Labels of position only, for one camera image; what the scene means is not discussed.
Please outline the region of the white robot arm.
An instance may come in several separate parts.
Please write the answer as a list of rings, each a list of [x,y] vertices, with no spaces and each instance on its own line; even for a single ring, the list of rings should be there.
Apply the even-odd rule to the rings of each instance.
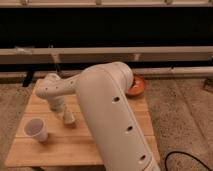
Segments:
[[[95,140],[106,171],[160,171],[125,96],[133,72],[123,62],[91,66],[62,79],[49,74],[36,95],[59,111],[65,95],[74,94]]]

